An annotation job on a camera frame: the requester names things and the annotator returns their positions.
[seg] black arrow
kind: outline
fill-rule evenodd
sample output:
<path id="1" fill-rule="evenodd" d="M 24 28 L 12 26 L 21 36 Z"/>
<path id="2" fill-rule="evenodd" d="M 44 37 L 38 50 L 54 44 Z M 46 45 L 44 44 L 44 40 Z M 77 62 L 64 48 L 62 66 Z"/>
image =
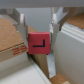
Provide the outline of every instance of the black arrow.
<path id="1" fill-rule="evenodd" d="M 33 45 L 33 47 L 45 47 L 45 39 L 43 39 L 43 45 Z"/>

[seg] brown surface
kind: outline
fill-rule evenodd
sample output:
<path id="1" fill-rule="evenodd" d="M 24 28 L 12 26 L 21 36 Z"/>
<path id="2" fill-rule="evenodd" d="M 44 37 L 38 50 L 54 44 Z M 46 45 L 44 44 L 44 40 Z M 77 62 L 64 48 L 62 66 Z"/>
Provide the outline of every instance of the brown surface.
<path id="1" fill-rule="evenodd" d="M 66 79 L 61 74 L 58 74 L 58 75 L 50 78 L 50 81 L 52 84 L 62 84 L 64 82 L 66 82 Z"/>
<path id="2" fill-rule="evenodd" d="M 66 22 L 84 29 L 84 13 L 73 16 Z"/>
<path id="3" fill-rule="evenodd" d="M 36 32 L 31 26 L 28 26 L 28 32 Z M 0 51 L 22 44 L 23 39 L 20 33 L 16 32 L 15 27 L 5 18 L 0 18 Z"/>

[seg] red box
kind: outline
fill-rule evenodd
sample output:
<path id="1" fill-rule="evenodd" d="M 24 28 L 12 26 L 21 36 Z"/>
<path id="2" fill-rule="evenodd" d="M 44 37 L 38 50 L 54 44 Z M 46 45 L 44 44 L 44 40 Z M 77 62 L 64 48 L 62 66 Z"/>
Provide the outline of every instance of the red box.
<path id="1" fill-rule="evenodd" d="M 31 32 L 28 34 L 29 54 L 50 54 L 50 33 Z"/>

